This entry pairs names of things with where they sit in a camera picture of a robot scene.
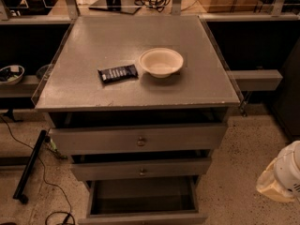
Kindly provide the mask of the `white and yellow gripper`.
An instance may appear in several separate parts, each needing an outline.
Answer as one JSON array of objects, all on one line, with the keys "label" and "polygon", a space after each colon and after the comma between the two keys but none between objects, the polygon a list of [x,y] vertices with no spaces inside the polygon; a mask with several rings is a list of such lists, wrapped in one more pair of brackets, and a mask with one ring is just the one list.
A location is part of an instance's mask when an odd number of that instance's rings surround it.
[{"label": "white and yellow gripper", "polygon": [[295,200],[295,197],[275,178],[276,161],[274,158],[262,172],[257,180],[256,190],[272,201],[291,203]]}]

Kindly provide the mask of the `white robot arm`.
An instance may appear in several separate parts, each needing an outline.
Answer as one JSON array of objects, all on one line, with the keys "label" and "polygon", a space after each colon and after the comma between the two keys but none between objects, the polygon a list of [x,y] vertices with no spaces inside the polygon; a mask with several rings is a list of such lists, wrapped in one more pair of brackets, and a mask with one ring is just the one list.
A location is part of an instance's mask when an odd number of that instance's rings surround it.
[{"label": "white robot arm", "polygon": [[300,198],[300,141],[284,147],[262,172],[256,189],[280,203]]}]

